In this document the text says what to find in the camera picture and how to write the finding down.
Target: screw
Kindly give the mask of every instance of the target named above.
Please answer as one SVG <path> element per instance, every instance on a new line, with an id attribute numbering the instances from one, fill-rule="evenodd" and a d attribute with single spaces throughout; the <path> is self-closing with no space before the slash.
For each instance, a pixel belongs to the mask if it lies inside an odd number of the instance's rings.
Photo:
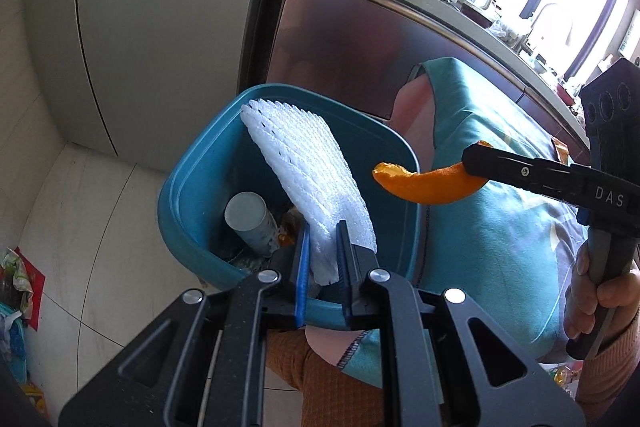
<path id="1" fill-rule="evenodd" d="M 200 290 L 187 290 L 182 294 L 182 300 L 187 304 L 198 304 L 203 297 L 204 294 Z"/>
<path id="2" fill-rule="evenodd" d="M 265 284 L 270 282 L 276 282 L 280 276 L 276 270 L 262 270 L 258 273 L 258 281 L 264 282 Z"/>
<path id="3" fill-rule="evenodd" d="M 444 298 L 446 298 L 450 303 L 460 304 L 465 301 L 466 295 L 462 290 L 459 290 L 458 288 L 449 288 L 446 292 L 444 292 Z"/>
<path id="4" fill-rule="evenodd" d="M 391 279 L 391 274 L 382 268 L 376 268 L 369 272 L 369 279 L 373 282 L 386 282 Z"/>

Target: orange pants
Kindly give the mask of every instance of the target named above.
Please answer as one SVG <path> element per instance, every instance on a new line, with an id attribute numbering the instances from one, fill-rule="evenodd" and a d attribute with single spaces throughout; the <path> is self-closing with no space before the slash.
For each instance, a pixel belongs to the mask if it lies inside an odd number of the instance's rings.
<path id="1" fill-rule="evenodd" d="M 302 427 L 382 426 L 382 389 L 325 362 L 306 343 L 303 330 L 270 331 L 267 366 L 302 391 Z"/>

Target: white wall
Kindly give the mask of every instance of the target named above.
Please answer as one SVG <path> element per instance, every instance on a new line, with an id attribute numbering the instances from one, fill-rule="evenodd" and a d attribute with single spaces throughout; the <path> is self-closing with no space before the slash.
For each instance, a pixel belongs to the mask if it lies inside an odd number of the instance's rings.
<path id="1" fill-rule="evenodd" d="M 64 144 L 31 64 L 22 0 L 0 0 L 0 253 L 17 246 Z"/>

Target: human hand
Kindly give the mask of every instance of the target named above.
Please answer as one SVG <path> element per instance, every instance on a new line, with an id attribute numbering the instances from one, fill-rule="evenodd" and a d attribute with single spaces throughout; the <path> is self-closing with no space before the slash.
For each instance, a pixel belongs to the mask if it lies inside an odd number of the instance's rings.
<path id="1" fill-rule="evenodd" d="M 591 333 L 595 325 L 596 307 L 617 308 L 604 342 L 615 339 L 628 328 L 640 305 L 640 271 L 634 262 L 632 269 L 620 277 L 604 282 L 596 288 L 589 279 L 589 250 L 584 243 L 578 250 L 571 273 L 571 284 L 565 293 L 564 331 L 570 339 L 580 333 Z"/>

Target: kitchen counter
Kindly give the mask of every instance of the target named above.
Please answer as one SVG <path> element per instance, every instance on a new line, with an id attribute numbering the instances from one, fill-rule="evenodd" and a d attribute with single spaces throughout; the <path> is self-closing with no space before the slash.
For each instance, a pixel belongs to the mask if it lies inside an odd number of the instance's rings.
<path id="1" fill-rule="evenodd" d="M 565 130 L 575 139 L 580 139 L 586 147 L 588 140 L 584 130 L 574 115 L 564 105 L 558 95 L 533 71 L 518 55 L 450 4 L 441 0 L 397 0 L 403 5 L 426 15 L 439 23 L 463 41 L 468 42 L 503 68 L 501 71 L 513 84 L 535 99 L 540 105 L 561 122 Z"/>

